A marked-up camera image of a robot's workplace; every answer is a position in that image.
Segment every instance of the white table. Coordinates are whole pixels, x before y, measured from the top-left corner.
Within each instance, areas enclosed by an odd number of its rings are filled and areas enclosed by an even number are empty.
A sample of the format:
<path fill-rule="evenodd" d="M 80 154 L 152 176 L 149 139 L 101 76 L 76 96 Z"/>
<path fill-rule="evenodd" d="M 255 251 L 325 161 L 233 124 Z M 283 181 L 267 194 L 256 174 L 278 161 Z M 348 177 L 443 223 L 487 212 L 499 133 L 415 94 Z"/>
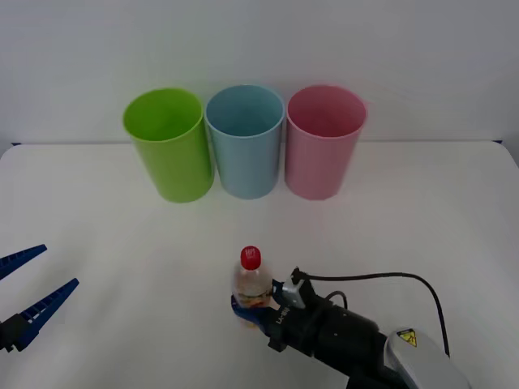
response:
<path fill-rule="evenodd" d="M 300 199 L 281 178 L 270 195 L 239 200 L 216 179 L 182 205 L 156 194 L 131 145 L 13 147 L 0 160 L 0 256 L 49 250 L 0 283 L 0 319 L 80 285 L 29 348 L 0 353 L 0 387 L 345 387 L 233 316 L 232 266 L 252 244 L 279 280 L 297 265 L 418 273 L 440 295 L 453 360 L 474 388 L 517 388 L 518 242 L 519 169 L 496 143 L 360 143 L 334 199 Z M 418 327 L 441 343 L 414 280 L 315 289 L 344 290 L 383 331 Z"/>

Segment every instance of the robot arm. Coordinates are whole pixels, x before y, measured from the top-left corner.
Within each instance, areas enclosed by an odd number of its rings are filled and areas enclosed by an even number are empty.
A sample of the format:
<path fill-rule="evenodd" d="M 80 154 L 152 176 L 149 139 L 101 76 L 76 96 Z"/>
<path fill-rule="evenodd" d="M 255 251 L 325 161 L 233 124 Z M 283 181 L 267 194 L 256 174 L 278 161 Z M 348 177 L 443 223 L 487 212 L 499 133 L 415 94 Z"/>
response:
<path fill-rule="evenodd" d="M 467 389 L 466 378 L 426 335 L 411 328 L 389 336 L 375 323 L 315 294 L 297 268 L 283 284 L 272 282 L 273 308 L 234 313 L 255 323 L 268 346 L 290 346 L 350 377 L 347 389 Z"/>

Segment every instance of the blue cup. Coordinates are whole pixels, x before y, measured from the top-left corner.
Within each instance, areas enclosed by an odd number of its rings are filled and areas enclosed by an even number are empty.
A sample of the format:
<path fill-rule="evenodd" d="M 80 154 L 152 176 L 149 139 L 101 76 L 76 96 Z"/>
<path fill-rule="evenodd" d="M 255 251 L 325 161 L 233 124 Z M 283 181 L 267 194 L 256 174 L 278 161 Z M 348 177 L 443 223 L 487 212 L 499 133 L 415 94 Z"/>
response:
<path fill-rule="evenodd" d="M 205 108 L 221 184 L 240 199 L 257 199 L 276 185 L 285 104 L 274 91 L 238 85 Z"/>

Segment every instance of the white wall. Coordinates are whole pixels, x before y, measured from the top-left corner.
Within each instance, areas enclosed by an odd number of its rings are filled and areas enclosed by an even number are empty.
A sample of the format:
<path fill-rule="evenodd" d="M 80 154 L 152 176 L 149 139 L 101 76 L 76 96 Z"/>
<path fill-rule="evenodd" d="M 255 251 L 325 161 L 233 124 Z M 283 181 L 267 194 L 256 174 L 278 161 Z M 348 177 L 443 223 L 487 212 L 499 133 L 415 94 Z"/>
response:
<path fill-rule="evenodd" d="M 0 142 L 127 140 L 141 92 L 343 83 L 364 139 L 519 136 L 517 0 L 2 0 Z"/>

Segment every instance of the yellow warning sticker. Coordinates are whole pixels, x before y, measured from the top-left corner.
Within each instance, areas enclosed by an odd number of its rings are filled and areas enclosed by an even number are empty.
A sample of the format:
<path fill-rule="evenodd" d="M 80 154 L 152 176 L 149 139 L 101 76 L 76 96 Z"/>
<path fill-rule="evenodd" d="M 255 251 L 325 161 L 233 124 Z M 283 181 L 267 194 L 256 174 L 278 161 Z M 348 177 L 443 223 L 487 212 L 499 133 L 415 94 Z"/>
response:
<path fill-rule="evenodd" d="M 409 330 L 400 331 L 397 333 L 398 336 L 400 336 L 403 340 L 405 340 L 407 343 L 409 343 L 411 346 L 416 347 L 416 332 L 414 332 L 413 328 L 410 328 Z"/>

